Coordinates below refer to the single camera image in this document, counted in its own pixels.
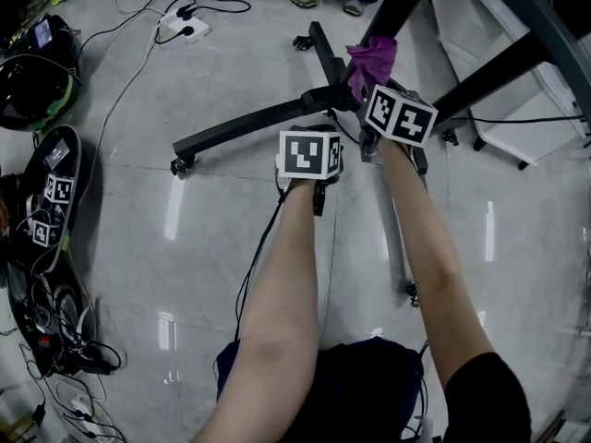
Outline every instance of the tiled floor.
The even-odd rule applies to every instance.
[[[286,0],[248,1],[252,10],[243,15],[203,12],[212,30],[202,42],[154,48],[111,117],[100,169],[78,215],[74,257],[100,299],[103,338],[125,354],[126,367],[103,380],[104,407],[134,441],[186,441],[207,418],[215,402],[212,363],[233,337],[235,295],[276,202],[280,126],[208,151],[184,181],[169,171],[172,142],[322,85],[314,52],[295,51],[291,40],[316,19],[335,52],[346,56],[344,46],[359,40],[376,9],[351,18],[340,10],[342,0],[323,0],[313,10]],[[87,36],[123,19],[114,0],[70,0],[57,12]],[[90,145],[141,63],[156,20],[140,16],[114,41],[105,36],[87,46],[89,82],[69,123]],[[455,84],[427,2],[399,35],[393,74],[428,100]],[[342,118],[355,133],[355,118]],[[589,172],[564,152],[520,172],[494,149],[472,151],[469,128],[459,136],[456,148],[429,142],[429,191],[460,250],[485,328],[525,387],[538,430],[561,407],[583,358],[585,343],[560,330],[574,326],[581,301]],[[346,171],[317,220],[323,345],[381,334],[418,349],[425,331],[420,312],[400,294],[400,246],[380,169],[362,164],[355,146],[344,143]],[[28,135],[0,132],[5,173],[20,171],[30,150]],[[494,258],[485,261],[489,202],[496,241]],[[30,386],[34,401],[12,338],[0,341],[3,377]],[[429,417],[440,434],[445,405],[428,369]],[[55,414],[48,420],[48,440],[56,441],[66,428]]]

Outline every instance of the black shirt sleeve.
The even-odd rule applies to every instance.
[[[496,353],[481,354],[458,369],[445,388],[445,400],[445,443],[531,440],[524,390]]]

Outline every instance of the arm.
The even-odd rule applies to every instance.
[[[285,200],[232,372],[195,441],[278,441],[308,395],[320,339],[313,193],[313,182],[301,182]]]
[[[388,139],[380,140],[380,152],[433,361],[445,389],[460,367],[493,349],[468,296],[452,239],[414,166]]]

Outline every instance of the dark shorts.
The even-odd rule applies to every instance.
[[[238,347],[228,344],[217,358],[218,398]],[[320,351],[312,389],[283,441],[398,441],[422,375],[416,351],[378,337]]]

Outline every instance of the power strip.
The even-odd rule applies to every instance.
[[[82,413],[87,413],[88,415],[91,415],[92,413],[92,409],[90,409],[88,405],[82,401],[80,396],[72,399],[72,405],[74,405],[76,410],[80,410]],[[103,430],[103,427],[95,425],[92,422],[87,422],[84,420],[82,424],[86,427],[87,432],[92,432],[94,435],[104,435],[106,433]],[[96,441],[99,441],[100,443],[111,443],[113,440],[114,439],[111,437],[96,437]]]
[[[191,27],[193,33],[180,36],[179,39],[185,40],[185,42],[195,42],[202,39],[207,33],[210,32],[210,26],[204,23],[198,18],[191,17],[188,20],[183,20],[176,15],[178,8],[172,10],[170,13],[164,15],[160,20],[160,39],[167,40],[172,38],[183,30],[184,27]]]

